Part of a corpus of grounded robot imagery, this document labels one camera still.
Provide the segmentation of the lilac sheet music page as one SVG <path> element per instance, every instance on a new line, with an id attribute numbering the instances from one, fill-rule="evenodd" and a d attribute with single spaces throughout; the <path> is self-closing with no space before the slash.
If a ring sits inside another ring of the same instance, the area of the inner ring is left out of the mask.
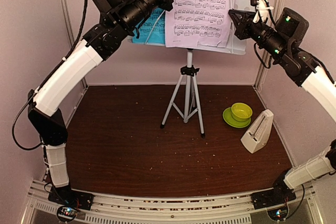
<path id="1" fill-rule="evenodd" d="M 225 47 L 231 4 L 231 0 L 173 0 L 173 9 L 165 15 L 166 47 Z"/>

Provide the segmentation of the blue sheet music page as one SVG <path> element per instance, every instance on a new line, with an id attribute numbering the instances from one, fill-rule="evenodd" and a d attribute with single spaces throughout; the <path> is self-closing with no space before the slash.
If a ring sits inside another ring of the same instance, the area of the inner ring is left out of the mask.
<path id="1" fill-rule="evenodd" d="M 140 37 L 131 37 L 134 44 L 158 44 L 165 45 L 165 11 L 157 8 L 150 18 L 139 29 Z"/>

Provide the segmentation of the white perforated music stand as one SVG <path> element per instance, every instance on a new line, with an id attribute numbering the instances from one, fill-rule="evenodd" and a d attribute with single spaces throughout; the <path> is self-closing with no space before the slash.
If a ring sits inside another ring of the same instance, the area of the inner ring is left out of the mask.
<path id="1" fill-rule="evenodd" d="M 234 32 L 235 32 L 235 28 L 233 27 L 233 23 L 231 23 L 229 27 L 228 41 L 224 43 L 222 46 L 213 47 L 213 46 L 197 45 L 196 49 L 212 51 L 212 52 L 221 52 L 221 53 L 233 54 L 233 55 L 244 55 L 246 53 L 247 41 L 239 40 L 234 35 Z M 158 45 L 158 44 L 149 44 L 149 45 L 150 46 L 165 46 L 165 45 Z M 187 123 L 189 119 L 194 114 L 197 113 L 199 124 L 200 124 L 199 126 L 200 126 L 200 131 L 201 131 L 201 137 L 204 138 L 205 131 L 204 131 L 204 125 L 203 125 L 202 112 L 201 112 L 200 96 L 199 96 L 197 80 L 196 80 L 196 75 L 199 72 L 199 68 L 195 68 L 193 66 L 193 49 L 186 48 L 186 52 L 187 52 L 186 66 L 180 69 L 180 72 L 181 72 L 180 78 L 175 86 L 174 92 L 169 101 L 169 104 L 168 104 L 166 113 L 164 115 L 163 121 L 160 125 L 160 128 L 163 129 L 165 127 L 166 120 L 169 116 L 171 108 L 174 108 L 180 114 L 184 123 Z M 182 83 L 182 79 L 186 80 L 184 111 L 181 111 L 174 102 L 177 96 L 177 92 Z"/>

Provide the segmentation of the white metronome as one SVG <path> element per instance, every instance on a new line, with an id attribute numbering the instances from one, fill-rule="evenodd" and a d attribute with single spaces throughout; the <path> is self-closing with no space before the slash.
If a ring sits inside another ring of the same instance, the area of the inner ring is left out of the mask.
<path id="1" fill-rule="evenodd" d="M 274 114 L 269 109 L 266 109 L 253 121 L 241 138 L 241 143 L 247 151 L 253 154 L 267 144 L 272 129 L 273 119 Z"/>

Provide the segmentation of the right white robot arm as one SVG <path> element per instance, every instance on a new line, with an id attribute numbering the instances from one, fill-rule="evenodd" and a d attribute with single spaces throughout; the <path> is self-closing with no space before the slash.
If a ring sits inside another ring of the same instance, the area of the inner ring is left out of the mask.
<path id="1" fill-rule="evenodd" d="M 231 9 L 228 14 L 238 39 L 253 39 L 272 56 L 273 64 L 280 65 L 297 86 L 311 94 L 335 118 L 335 81 L 320 60 L 299 47 L 309 27 L 306 19 L 285 7 L 275 27 L 271 28 L 263 22 L 255 23 L 253 12 Z M 317 156 L 282 172 L 272 189 L 253 193 L 254 208 L 267 208 L 294 200 L 295 188 L 326 174 L 335 174 L 335 141 Z"/>

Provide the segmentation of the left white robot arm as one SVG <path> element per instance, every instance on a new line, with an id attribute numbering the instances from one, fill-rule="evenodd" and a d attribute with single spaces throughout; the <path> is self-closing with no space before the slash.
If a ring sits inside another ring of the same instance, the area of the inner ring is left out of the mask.
<path id="1" fill-rule="evenodd" d="M 28 95 L 23 109 L 39 134 L 49 168 L 51 193 L 64 205 L 79 197 L 72 190 L 66 165 L 68 132 L 59 108 L 64 98 L 94 68 L 114 54 L 129 36 L 139 37 L 140 27 L 154 10 L 167 12 L 173 0 L 92 0 L 100 12 L 98 24 L 79 30 L 69 52 L 44 81 Z"/>

